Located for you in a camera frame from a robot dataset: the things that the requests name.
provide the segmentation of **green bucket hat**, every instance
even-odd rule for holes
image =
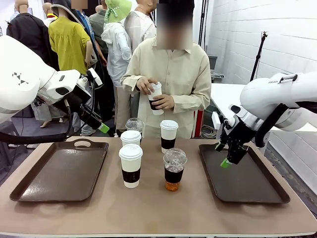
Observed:
[[[132,2],[129,0],[106,0],[106,23],[119,22],[125,19],[131,10]]]

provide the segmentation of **yellow shirt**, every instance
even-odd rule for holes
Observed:
[[[154,116],[147,95],[141,94],[138,118],[145,122],[144,137],[160,137],[160,123],[169,119],[178,123],[177,137],[191,138],[194,111],[210,104],[211,75],[209,58],[193,43],[191,50],[159,50],[156,37],[142,42],[134,51],[126,74],[121,79],[124,90],[136,91],[142,77],[162,84],[162,93],[171,95],[175,106]]]
[[[52,50],[58,55],[60,70],[75,69],[86,74],[86,45],[90,37],[82,25],[66,17],[59,17],[49,27]]]

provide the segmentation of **brown tabletop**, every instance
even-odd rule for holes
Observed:
[[[0,233],[49,237],[114,236],[290,236],[317,231],[317,221],[260,151],[250,144],[289,194],[283,205],[238,205],[221,202],[211,192],[198,146],[215,140],[178,139],[188,156],[180,189],[168,192],[159,139],[143,139],[140,185],[123,184],[119,138],[108,142],[108,154],[91,199],[80,203],[13,202],[10,193],[50,144],[40,145],[0,187]]]

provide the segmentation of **white paper cup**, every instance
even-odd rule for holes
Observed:
[[[141,138],[141,133],[137,130],[127,130],[123,132],[120,137],[122,141],[122,146],[125,146],[127,144],[140,145]]]
[[[152,113],[153,113],[153,115],[156,115],[156,116],[162,115],[164,113],[164,111],[163,110],[156,110],[155,106],[152,105],[152,103],[155,102],[155,100],[153,100],[153,97],[162,95],[162,85],[160,82],[158,82],[158,84],[151,83],[151,86],[153,87],[154,92],[153,93],[151,92],[151,95],[148,95],[148,97],[149,97],[149,102],[150,102],[150,106],[152,109]]]
[[[163,120],[160,123],[162,153],[175,147],[177,129],[178,123],[173,120]]]
[[[140,182],[142,148],[136,144],[127,144],[119,151],[124,185],[135,188]]]

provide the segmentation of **logo on robotic arm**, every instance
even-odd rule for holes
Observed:
[[[22,75],[21,73],[20,73],[20,74],[18,74],[18,73],[13,73],[13,74],[12,74],[12,77],[16,77],[16,78],[18,79],[19,86],[20,86],[21,84],[23,84],[23,83],[29,84],[28,82],[26,82],[26,81],[24,81],[24,80],[21,79],[21,75]]]

